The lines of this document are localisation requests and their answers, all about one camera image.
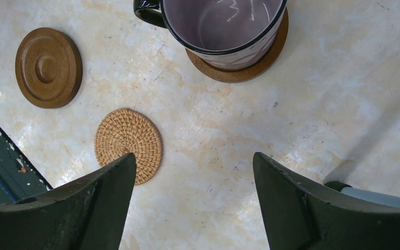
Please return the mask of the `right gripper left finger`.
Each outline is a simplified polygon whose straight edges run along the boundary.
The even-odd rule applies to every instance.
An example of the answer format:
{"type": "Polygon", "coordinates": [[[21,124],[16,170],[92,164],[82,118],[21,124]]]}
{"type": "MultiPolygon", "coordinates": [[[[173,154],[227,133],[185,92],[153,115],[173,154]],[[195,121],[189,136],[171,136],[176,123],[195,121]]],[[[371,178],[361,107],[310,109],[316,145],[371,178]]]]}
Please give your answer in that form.
{"type": "Polygon", "coordinates": [[[136,177],[128,153],[45,193],[0,205],[0,249],[118,249],[136,177]]]}

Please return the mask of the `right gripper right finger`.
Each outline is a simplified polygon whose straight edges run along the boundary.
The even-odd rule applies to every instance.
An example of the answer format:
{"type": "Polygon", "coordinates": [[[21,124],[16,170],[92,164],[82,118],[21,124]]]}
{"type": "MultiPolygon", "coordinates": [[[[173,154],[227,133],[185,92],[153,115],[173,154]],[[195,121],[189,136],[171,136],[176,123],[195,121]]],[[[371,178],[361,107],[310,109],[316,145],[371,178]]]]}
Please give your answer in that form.
{"type": "Polygon", "coordinates": [[[270,249],[400,249],[400,208],[345,195],[256,152],[270,249]]]}

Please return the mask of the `light wooden coaster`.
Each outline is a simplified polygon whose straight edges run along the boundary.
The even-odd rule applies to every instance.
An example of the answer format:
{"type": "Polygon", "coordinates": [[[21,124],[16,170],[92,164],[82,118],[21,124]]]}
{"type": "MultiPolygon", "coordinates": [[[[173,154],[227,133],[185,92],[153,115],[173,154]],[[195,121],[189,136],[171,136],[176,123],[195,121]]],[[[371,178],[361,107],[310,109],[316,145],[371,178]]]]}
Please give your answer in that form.
{"type": "Polygon", "coordinates": [[[127,153],[136,159],[135,185],[154,177],[164,157],[164,145],[156,125],[142,113],[120,108],[107,114],[97,127],[94,152],[100,167],[127,153]]]}

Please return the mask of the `brown coaster five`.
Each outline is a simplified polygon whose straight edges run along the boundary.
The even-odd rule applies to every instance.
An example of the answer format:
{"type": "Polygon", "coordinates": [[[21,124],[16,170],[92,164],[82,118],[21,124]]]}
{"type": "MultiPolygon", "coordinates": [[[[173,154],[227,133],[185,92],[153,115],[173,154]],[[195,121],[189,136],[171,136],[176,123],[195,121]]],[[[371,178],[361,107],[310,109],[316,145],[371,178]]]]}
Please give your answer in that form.
{"type": "Polygon", "coordinates": [[[15,74],[23,96],[34,106],[61,108],[76,96],[83,62],[75,42],[53,28],[37,28],[21,41],[15,74]]]}

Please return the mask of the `brown coaster four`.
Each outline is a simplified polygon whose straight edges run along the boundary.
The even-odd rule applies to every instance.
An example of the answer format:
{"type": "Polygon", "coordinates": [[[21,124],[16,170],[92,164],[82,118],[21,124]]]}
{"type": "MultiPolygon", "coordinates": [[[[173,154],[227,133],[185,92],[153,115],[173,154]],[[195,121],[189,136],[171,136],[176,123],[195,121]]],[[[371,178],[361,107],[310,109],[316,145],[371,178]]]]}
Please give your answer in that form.
{"type": "Polygon", "coordinates": [[[276,38],[273,40],[273,44],[267,50],[267,53],[257,63],[236,71],[215,68],[188,49],[186,50],[186,54],[197,70],[213,80],[224,83],[244,82],[261,75],[275,63],[284,48],[288,30],[289,13],[288,10],[285,10],[276,38]]]}

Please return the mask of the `purple cup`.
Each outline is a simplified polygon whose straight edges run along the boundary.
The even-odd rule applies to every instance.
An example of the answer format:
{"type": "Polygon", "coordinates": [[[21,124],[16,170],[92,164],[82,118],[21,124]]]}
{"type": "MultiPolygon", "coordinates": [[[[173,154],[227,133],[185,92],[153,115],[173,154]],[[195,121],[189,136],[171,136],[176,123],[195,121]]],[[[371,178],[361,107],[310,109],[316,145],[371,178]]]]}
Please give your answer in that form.
{"type": "Polygon", "coordinates": [[[286,9],[282,0],[134,1],[141,20],[168,29],[208,64],[240,70],[258,62],[273,44],[286,9]]]}

